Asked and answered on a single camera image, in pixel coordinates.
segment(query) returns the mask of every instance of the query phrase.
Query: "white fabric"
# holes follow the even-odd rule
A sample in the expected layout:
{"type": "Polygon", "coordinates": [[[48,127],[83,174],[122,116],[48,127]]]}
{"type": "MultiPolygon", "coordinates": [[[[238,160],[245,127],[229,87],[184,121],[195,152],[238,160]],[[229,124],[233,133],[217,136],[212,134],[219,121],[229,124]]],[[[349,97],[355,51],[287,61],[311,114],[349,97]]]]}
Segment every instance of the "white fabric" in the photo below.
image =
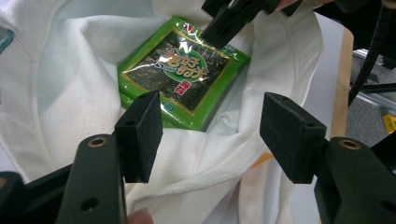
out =
{"type": "MultiPolygon", "coordinates": [[[[0,144],[24,179],[71,163],[85,137],[111,133],[121,112],[117,63],[166,17],[207,20],[202,3],[153,0],[158,17],[144,0],[3,1],[0,27],[15,38],[0,54],[0,144]]],[[[127,188],[131,211],[147,207],[155,223],[211,223],[208,216],[268,150],[259,137],[263,94],[304,101],[322,52],[318,22],[305,9],[303,4],[289,19],[259,13],[233,40],[251,53],[250,66],[206,133],[164,130],[150,183],[127,188]]],[[[255,168],[258,174],[267,173],[265,164],[255,168]]],[[[250,188],[267,192],[264,176],[257,178],[263,181],[242,180],[240,223],[265,220],[254,217],[263,202],[247,200],[250,188]],[[255,203],[256,210],[246,210],[255,203]]],[[[271,193],[279,194],[279,214],[286,211],[278,220],[288,219],[290,188],[271,193]]]]}

